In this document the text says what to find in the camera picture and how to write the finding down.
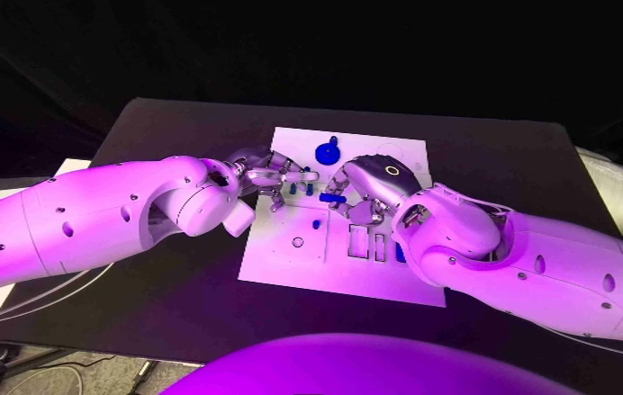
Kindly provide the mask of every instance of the blue object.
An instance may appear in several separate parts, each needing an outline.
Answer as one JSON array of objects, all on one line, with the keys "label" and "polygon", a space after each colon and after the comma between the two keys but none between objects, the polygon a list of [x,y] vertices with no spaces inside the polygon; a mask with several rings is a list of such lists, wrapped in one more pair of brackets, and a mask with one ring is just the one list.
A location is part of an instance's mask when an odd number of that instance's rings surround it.
[{"label": "blue object", "polygon": [[318,198],[325,203],[334,203],[334,202],[346,203],[346,198],[342,195],[321,193],[321,196]]},{"label": "blue object", "polygon": [[323,166],[331,166],[339,159],[341,149],[338,148],[338,138],[331,136],[329,143],[323,143],[316,148],[316,160]]},{"label": "blue object", "polygon": [[403,246],[400,246],[398,243],[396,243],[396,260],[400,263],[407,263],[406,253],[403,252]]}]

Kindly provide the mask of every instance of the floor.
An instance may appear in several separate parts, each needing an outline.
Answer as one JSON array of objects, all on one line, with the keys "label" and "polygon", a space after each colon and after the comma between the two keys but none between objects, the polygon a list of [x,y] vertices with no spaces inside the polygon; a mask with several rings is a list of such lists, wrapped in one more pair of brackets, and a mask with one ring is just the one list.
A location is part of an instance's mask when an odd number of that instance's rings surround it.
[{"label": "floor", "polygon": [[[34,355],[42,350],[44,349],[39,347],[26,346],[22,349],[19,357]],[[111,355],[78,352],[47,365],[65,362],[91,364],[96,360],[106,357],[111,357]],[[117,356],[111,360],[100,362],[88,368],[71,365],[83,376],[84,395],[126,395],[133,388],[135,378],[145,362],[146,359]],[[153,369],[147,381],[140,385],[137,393],[140,393],[140,395],[160,393],[195,370],[197,367],[160,362]],[[25,379],[36,373],[38,371],[28,371],[10,379],[6,379],[0,383],[0,395],[8,395],[21,382],[23,382]],[[65,369],[55,369],[54,371],[45,372],[42,375],[34,377],[28,382],[25,382],[10,395],[26,395],[35,393],[49,395],[78,395],[78,379],[74,373]]]}]

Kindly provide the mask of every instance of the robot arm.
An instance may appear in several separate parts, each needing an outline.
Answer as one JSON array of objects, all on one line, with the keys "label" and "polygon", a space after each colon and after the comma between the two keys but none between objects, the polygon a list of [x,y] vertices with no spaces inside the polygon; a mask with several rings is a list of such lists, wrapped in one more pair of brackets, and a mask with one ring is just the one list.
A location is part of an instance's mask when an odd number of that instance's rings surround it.
[{"label": "robot arm", "polygon": [[[393,239],[404,249],[409,267],[427,283],[471,294],[544,327],[584,337],[623,339],[619,239],[471,199],[442,184],[400,195],[397,189],[409,187],[397,186],[391,176],[403,176],[403,184],[411,181],[411,189],[417,179],[390,157],[349,161],[338,174],[341,182],[349,171],[357,172],[348,181],[362,197],[381,197],[377,207],[394,217]],[[326,193],[336,193],[332,184]],[[331,208],[341,212],[342,204],[332,203]],[[345,206],[341,213],[357,222],[351,211]]]},{"label": "robot arm", "polygon": [[276,211],[283,182],[303,184],[319,174],[277,152],[235,155],[225,162],[169,157],[90,168],[0,200],[0,285],[100,267],[220,223],[237,237],[254,222],[240,197],[269,193]]}]

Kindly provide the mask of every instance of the cable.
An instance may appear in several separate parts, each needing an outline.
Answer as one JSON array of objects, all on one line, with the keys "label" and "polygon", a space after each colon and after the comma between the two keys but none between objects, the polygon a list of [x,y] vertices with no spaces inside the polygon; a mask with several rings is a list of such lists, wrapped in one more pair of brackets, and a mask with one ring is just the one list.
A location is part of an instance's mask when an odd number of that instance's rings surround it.
[{"label": "cable", "polygon": [[19,303],[18,305],[13,305],[13,307],[8,308],[6,310],[0,311],[0,316],[8,314],[10,311],[16,310],[18,308],[22,308],[29,303],[34,303],[35,301],[39,301],[48,294],[52,294],[60,289],[62,289],[67,285],[70,285],[83,275],[87,274],[88,271],[83,271],[78,273],[65,283],[58,285],[54,289],[48,290],[45,293],[39,294],[39,296],[35,296],[32,299],[28,299],[25,302]]},{"label": "cable", "polygon": [[85,384],[83,382],[83,376],[75,371],[75,369],[71,368],[70,366],[60,366],[58,368],[48,368],[47,370],[42,370],[39,373],[35,373],[29,378],[23,379],[22,382],[19,382],[19,385],[6,393],[6,395],[10,395],[18,390],[18,388],[22,386],[22,384],[25,382],[28,382],[31,379],[34,379],[39,374],[44,374],[48,371],[54,371],[54,370],[71,370],[71,372],[75,374],[75,377],[78,379],[78,395],[83,395],[83,390],[84,390],[84,387],[85,387]]},{"label": "cable", "polygon": [[116,357],[117,357],[117,355],[114,355],[111,357],[103,357],[101,359],[97,359],[91,364],[81,364],[80,362],[61,362],[60,364],[38,366],[34,369],[35,370],[47,370],[48,368],[55,368],[55,367],[64,366],[64,365],[77,365],[77,366],[83,366],[84,368],[88,368],[90,366],[94,366],[100,362],[109,361],[110,359],[114,359]]},{"label": "cable", "polygon": [[49,302],[47,305],[44,305],[44,307],[35,308],[31,311],[22,312],[16,316],[10,316],[10,317],[6,317],[6,318],[0,319],[0,322],[12,320],[16,317],[22,317],[26,314],[31,314],[31,313],[36,312],[38,310],[42,310],[44,308],[51,307],[55,303],[60,303],[61,301],[65,301],[75,293],[78,293],[81,290],[84,290],[100,279],[101,275],[109,272],[109,270],[111,269],[113,265],[114,265],[114,263],[111,263],[107,266],[107,268],[100,272],[98,276],[78,290],[75,290],[74,292],[71,292],[70,294],[67,294],[61,299],[57,299],[55,301]]},{"label": "cable", "polygon": [[556,329],[546,328],[541,325],[537,325],[537,326],[540,326],[541,328],[550,330],[554,334],[560,335],[561,337],[566,337],[569,339],[573,339],[574,341],[579,341],[582,344],[586,344],[587,346],[593,346],[593,347],[602,348],[603,350],[608,350],[609,352],[619,353],[620,355],[623,355],[623,351],[622,350],[616,350],[615,348],[610,348],[610,347],[606,347],[606,346],[600,346],[599,344],[590,343],[589,341],[584,341],[583,339],[577,339],[576,337],[571,337],[570,335],[564,334],[563,332],[558,332]]}]

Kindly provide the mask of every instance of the table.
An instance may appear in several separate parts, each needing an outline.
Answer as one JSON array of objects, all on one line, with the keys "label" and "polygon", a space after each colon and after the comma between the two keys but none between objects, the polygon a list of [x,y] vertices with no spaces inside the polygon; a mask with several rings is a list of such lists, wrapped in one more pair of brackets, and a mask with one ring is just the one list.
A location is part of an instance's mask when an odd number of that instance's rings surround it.
[{"label": "table", "polygon": [[[270,145],[276,126],[424,139],[436,181],[618,235],[554,123],[136,99],[93,166],[172,155],[224,159],[240,147]],[[257,196],[246,201],[254,206]],[[447,308],[439,309],[238,281],[247,237],[231,237],[222,226],[199,238],[173,235],[68,300],[0,323],[0,339],[205,363],[274,338],[371,333],[475,352],[589,393],[619,385],[623,355],[558,337],[459,292],[447,291]],[[21,283],[6,305],[64,279]]]}]

